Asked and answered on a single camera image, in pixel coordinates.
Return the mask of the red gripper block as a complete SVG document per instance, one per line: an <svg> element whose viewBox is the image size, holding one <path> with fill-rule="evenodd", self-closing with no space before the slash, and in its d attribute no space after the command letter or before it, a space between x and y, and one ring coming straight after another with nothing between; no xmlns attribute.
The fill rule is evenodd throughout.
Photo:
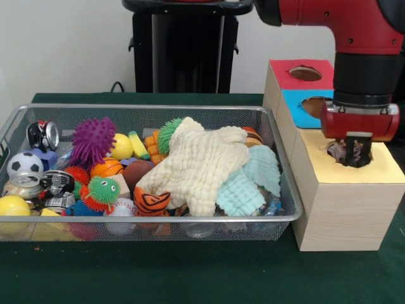
<svg viewBox="0 0 405 304"><path fill-rule="evenodd" d="M320 112L320 120L321 130L326 138L345 138L346 166L357 167L354 137L360 137L358 167L364 167L371 162L372 141L388 142L394 137L399 127L400 111L396 104L366 109L325 103Z"/></svg>

